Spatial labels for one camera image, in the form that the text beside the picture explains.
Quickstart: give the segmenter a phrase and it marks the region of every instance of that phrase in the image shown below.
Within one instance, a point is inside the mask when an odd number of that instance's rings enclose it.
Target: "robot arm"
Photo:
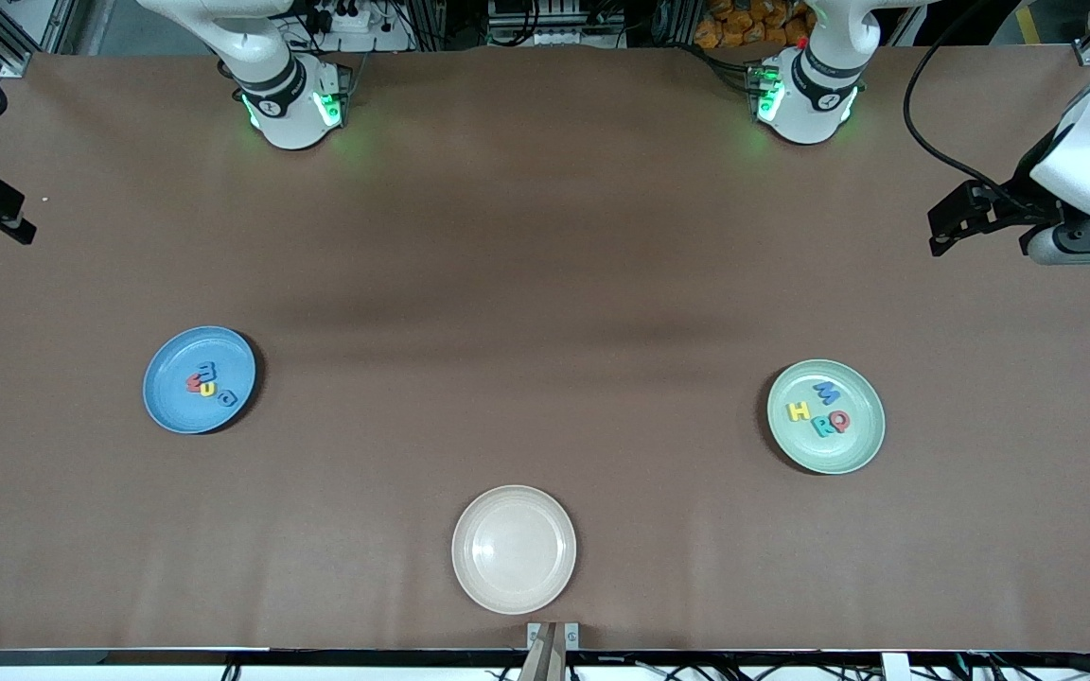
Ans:
[[[788,47],[752,70],[758,119],[785,139],[816,144],[848,120],[857,82],[877,51],[882,31],[873,10],[935,0],[807,0],[819,21],[803,47]]]
[[[1055,130],[1017,163],[1002,189],[1006,197],[971,180],[928,211],[933,255],[943,255],[974,233],[1030,226],[1020,240],[1029,258],[1041,264],[1090,263],[1090,85],[1069,104]]]
[[[351,72],[293,54],[269,16],[291,0],[138,0],[186,27],[221,58],[254,125],[274,146],[304,149],[342,125]]]

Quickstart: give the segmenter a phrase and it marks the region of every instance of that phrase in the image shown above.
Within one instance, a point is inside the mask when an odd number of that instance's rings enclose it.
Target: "brown table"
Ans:
[[[679,51],[372,58],[348,129],[281,153],[211,58],[41,57],[0,177],[0,647],[1090,648],[1090,268],[1018,232],[928,255],[961,181],[908,137],[917,51],[792,147]],[[1090,78],[952,48],[928,137],[1007,177]],[[255,409],[143,410],[186,327],[255,338]],[[774,452],[761,397],[834,357],[886,405],[857,474]],[[553,605],[500,617],[458,514],[533,484],[574,519]]]

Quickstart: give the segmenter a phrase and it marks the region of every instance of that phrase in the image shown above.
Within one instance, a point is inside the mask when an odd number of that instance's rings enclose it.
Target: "blue plate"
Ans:
[[[198,326],[159,349],[142,400],[150,417],[180,435],[208,433],[238,415],[255,390],[255,353],[229,328]]]

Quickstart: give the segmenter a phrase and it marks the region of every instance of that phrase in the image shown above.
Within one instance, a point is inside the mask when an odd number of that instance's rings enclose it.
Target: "white plate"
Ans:
[[[462,589],[498,615],[548,606],[566,589],[577,556],[566,510],[523,484],[473,499],[453,531],[453,570]]]

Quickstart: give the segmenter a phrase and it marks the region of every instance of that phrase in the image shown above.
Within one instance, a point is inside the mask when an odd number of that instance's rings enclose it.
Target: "plate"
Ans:
[[[150,417],[180,435],[208,433],[238,415],[255,390],[255,353],[229,328],[199,326],[159,349],[142,400]]]
[[[523,484],[473,499],[453,532],[453,570],[462,589],[498,615],[526,615],[570,582],[578,542],[554,497]]]
[[[877,391],[851,367],[804,361],[776,376],[768,427],[797,464],[841,475],[860,470],[882,449],[886,413]]]

